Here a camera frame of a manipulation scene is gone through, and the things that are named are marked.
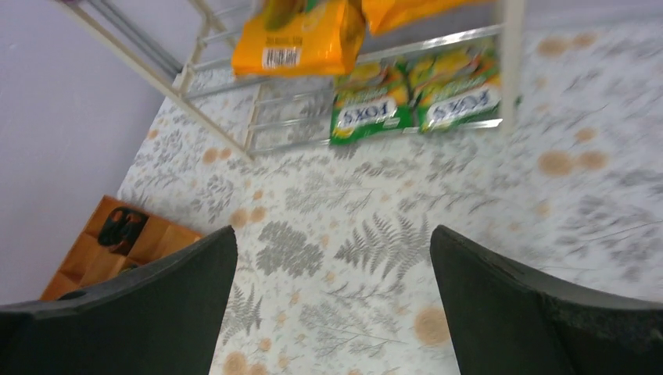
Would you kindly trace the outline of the orange candy bag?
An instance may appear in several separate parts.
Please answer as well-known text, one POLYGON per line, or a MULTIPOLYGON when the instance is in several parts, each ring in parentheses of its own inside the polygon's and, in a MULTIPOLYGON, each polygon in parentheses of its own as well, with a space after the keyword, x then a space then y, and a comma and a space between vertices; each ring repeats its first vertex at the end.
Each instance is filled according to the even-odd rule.
POLYGON ((348 74, 365 30, 355 1, 265 1, 243 26, 231 68, 237 76, 348 74))
POLYGON ((485 1, 475 0, 363 0, 362 13, 371 35, 378 36, 436 16, 464 5, 476 5, 485 1))

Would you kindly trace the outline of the green candy bag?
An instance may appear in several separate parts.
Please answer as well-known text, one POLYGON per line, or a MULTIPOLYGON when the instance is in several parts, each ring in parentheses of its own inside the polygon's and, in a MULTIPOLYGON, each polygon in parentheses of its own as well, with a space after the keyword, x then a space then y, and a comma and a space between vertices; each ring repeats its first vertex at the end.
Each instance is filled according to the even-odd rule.
POLYGON ((500 63, 492 37, 417 57, 409 62, 407 78, 423 134, 502 122, 500 63))
POLYGON ((414 127, 407 75, 396 60, 360 64, 334 80, 329 142, 348 145, 414 127))

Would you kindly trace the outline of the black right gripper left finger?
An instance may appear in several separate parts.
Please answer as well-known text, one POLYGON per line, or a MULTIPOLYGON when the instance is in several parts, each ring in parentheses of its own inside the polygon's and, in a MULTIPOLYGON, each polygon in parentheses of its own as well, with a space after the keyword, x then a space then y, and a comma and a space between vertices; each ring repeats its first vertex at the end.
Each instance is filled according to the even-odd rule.
POLYGON ((207 374, 238 261, 223 227, 55 301, 1 308, 4 374, 207 374))

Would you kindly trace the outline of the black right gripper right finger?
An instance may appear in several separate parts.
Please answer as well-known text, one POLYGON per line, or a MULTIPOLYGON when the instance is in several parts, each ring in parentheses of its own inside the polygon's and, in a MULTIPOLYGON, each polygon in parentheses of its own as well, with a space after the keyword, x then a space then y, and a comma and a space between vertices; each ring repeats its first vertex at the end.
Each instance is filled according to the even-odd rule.
POLYGON ((659 374, 662 306, 597 291, 448 227, 430 256, 462 374, 659 374))

